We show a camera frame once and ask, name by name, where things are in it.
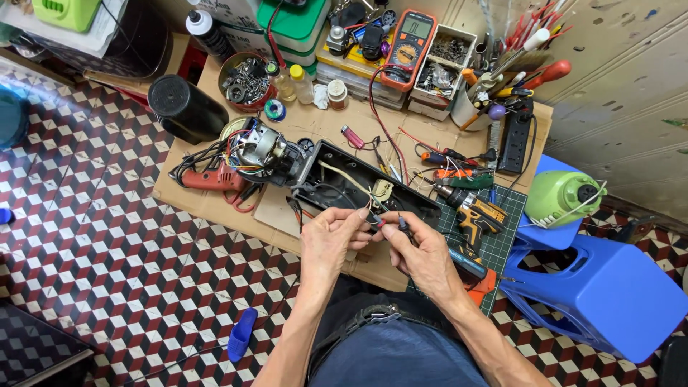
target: orange multimeter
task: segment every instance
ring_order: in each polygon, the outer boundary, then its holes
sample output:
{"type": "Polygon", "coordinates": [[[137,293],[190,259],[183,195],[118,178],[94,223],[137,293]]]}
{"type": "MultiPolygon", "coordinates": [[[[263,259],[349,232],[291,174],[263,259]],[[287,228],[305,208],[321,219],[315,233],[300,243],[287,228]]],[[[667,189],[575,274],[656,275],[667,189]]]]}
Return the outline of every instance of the orange multimeter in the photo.
{"type": "Polygon", "coordinates": [[[432,34],[437,28],[437,19],[428,14],[414,10],[405,10],[397,23],[394,40],[391,43],[385,63],[409,67],[413,70],[411,77],[400,74],[396,67],[382,71],[380,79],[383,85],[408,92],[418,75],[421,59],[427,53],[432,34]]]}

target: hand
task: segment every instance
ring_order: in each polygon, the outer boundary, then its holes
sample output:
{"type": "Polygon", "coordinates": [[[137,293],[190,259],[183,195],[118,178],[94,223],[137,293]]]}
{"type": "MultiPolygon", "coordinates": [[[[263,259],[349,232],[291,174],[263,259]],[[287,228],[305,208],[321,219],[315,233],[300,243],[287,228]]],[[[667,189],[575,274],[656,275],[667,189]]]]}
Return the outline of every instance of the hand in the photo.
{"type": "Polygon", "coordinates": [[[371,240],[366,233],[368,210],[330,207],[303,226],[301,289],[309,298],[327,302],[344,264],[347,250],[359,250],[371,240]]]}
{"type": "Polygon", "coordinates": [[[437,306],[446,308],[456,302],[472,302],[449,257],[447,241],[425,222],[410,212],[387,212],[380,216],[387,221],[374,240],[382,237],[391,243],[389,259],[394,267],[409,274],[416,286],[437,306]],[[409,225],[418,247],[399,231],[399,215],[409,225]]]}

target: cutting mat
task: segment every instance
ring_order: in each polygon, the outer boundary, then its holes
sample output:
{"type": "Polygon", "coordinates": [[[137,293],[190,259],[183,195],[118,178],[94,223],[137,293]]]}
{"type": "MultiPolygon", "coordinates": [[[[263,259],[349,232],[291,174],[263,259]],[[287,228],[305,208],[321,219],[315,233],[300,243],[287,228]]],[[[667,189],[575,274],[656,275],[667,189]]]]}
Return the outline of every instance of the cutting mat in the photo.
{"type": "MultiPolygon", "coordinates": [[[[508,191],[507,187],[501,185],[495,185],[497,187],[497,204],[502,202],[502,198],[508,191]]],[[[477,193],[478,197],[488,202],[490,198],[489,189],[481,189],[477,193]]],[[[482,258],[482,264],[488,268],[497,272],[497,277],[499,277],[504,272],[504,265],[506,264],[506,258],[511,250],[511,245],[513,244],[514,238],[516,236],[516,228],[518,227],[519,219],[523,213],[523,208],[526,205],[526,199],[528,196],[511,191],[509,193],[509,199],[502,205],[502,209],[506,211],[509,216],[506,221],[506,226],[499,234],[486,233],[482,237],[482,246],[480,247],[480,254],[482,258]]],[[[438,197],[437,203],[442,208],[442,217],[440,218],[440,224],[437,226],[439,232],[452,231],[454,233],[460,233],[458,223],[456,221],[456,209],[451,208],[445,204],[444,198],[438,197]]],[[[463,239],[454,236],[445,236],[447,238],[447,244],[449,247],[463,245],[463,239]]],[[[497,289],[499,288],[499,280],[495,286],[495,290],[487,293],[480,304],[480,310],[482,310],[485,315],[489,316],[492,312],[492,307],[495,303],[495,295],[497,289]]],[[[407,291],[413,291],[413,287],[409,282],[407,286],[407,291]]]]}

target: yellow drill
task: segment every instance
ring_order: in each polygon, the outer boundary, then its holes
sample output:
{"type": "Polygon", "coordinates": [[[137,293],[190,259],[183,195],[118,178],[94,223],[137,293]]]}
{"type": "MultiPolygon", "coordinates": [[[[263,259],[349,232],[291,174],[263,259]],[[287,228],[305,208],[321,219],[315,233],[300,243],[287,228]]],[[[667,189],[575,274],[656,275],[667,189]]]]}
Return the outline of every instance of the yellow drill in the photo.
{"type": "Polygon", "coordinates": [[[480,252],[480,239],[485,231],[499,233],[504,229],[508,216],[506,211],[492,203],[481,201],[475,193],[446,185],[436,185],[433,189],[447,199],[447,205],[456,208],[459,227],[468,248],[475,255],[480,252]]]}

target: checkered floor tile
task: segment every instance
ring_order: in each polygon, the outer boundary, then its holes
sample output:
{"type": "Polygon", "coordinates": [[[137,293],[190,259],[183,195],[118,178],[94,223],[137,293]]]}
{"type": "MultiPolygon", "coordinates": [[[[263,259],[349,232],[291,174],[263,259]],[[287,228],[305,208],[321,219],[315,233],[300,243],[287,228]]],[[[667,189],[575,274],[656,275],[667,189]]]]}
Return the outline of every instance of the checkered floor tile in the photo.
{"type": "MultiPolygon", "coordinates": [[[[0,226],[0,297],[93,347],[95,386],[119,386],[225,344],[253,306],[260,328],[240,362],[216,348],[137,385],[250,384],[291,311],[296,291],[280,301],[298,257],[151,198],[173,138],[130,98],[3,69],[0,85],[31,103],[28,137],[0,153],[0,207],[17,217],[0,226]]],[[[608,237],[626,222],[601,209],[581,232],[608,237]]],[[[681,281],[688,239],[654,229],[637,246],[681,281]]],[[[547,272],[563,264],[557,259],[524,261],[547,272]]],[[[642,364],[619,361],[531,326],[501,294],[491,319],[556,386],[655,384],[659,351],[642,364]]]]}

